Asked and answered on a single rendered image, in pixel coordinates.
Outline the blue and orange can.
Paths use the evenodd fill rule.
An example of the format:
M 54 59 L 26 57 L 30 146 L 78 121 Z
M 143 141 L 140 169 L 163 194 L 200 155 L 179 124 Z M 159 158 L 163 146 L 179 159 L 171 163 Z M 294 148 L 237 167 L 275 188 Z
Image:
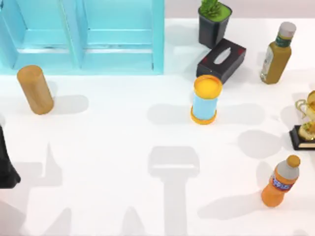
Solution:
M 201 125 L 210 124 L 217 115 L 217 101 L 222 91 L 220 79 L 213 75 L 202 75 L 193 83 L 191 119 Z

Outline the black tissue box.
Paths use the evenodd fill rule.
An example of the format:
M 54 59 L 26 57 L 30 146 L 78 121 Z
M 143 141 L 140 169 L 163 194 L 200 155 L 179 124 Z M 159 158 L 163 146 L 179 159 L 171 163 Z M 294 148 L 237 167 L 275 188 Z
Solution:
M 196 77 L 213 75 L 224 84 L 245 59 L 247 49 L 222 39 L 197 65 Z

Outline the light blue rack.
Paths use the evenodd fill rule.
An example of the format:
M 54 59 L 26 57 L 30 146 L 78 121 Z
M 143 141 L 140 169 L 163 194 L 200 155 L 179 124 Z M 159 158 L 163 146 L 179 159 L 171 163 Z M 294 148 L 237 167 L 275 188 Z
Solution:
M 164 69 L 164 0 L 0 0 L 0 74 L 147 75 Z

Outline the black plant pot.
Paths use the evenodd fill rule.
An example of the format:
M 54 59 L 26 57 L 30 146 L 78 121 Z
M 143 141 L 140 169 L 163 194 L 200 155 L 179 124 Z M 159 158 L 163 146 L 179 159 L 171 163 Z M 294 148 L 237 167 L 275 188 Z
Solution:
M 198 41 L 209 49 L 214 48 L 224 37 L 232 9 L 219 0 L 201 0 L 198 9 Z

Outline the wooden cylinder cup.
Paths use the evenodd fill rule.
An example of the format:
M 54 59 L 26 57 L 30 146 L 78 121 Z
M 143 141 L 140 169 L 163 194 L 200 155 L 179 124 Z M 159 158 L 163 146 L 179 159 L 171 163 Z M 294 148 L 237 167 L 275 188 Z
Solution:
M 37 115 L 49 113 L 54 107 L 54 100 L 48 88 L 42 69 L 37 65 L 22 67 L 17 79 L 26 96 L 30 109 Z

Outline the olive green bottle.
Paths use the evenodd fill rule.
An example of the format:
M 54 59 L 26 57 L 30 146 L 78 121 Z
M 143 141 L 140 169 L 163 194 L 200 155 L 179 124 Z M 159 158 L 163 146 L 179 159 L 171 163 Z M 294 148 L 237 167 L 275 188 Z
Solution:
M 296 32 L 292 22 L 282 22 L 276 39 L 268 45 L 260 78 L 266 84 L 276 84 L 291 57 L 291 42 Z

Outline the orange soda bottle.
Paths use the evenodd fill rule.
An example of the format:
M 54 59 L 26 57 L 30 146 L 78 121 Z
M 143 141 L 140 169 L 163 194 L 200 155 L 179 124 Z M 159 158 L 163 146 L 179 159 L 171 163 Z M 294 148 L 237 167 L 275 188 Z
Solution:
M 282 203 L 285 194 L 299 178 L 300 163 L 297 155 L 290 155 L 276 165 L 268 184 L 261 192 L 261 199 L 267 207 L 277 207 Z

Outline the gold trophy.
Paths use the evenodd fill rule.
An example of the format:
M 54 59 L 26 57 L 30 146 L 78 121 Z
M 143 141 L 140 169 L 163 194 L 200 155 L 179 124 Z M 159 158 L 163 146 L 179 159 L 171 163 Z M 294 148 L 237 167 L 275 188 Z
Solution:
M 308 117 L 309 120 L 290 130 L 293 149 L 315 150 L 315 90 L 308 94 L 307 99 L 297 100 L 295 108 L 302 113 L 302 118 Z

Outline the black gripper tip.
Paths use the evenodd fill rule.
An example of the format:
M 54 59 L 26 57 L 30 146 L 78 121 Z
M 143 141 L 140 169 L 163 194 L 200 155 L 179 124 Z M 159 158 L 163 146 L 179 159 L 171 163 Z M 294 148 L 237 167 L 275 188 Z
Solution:
M 12 189 L 20 182 L 21 177 L 8 156 L 3 129 L 0 125 L 0 189 Z

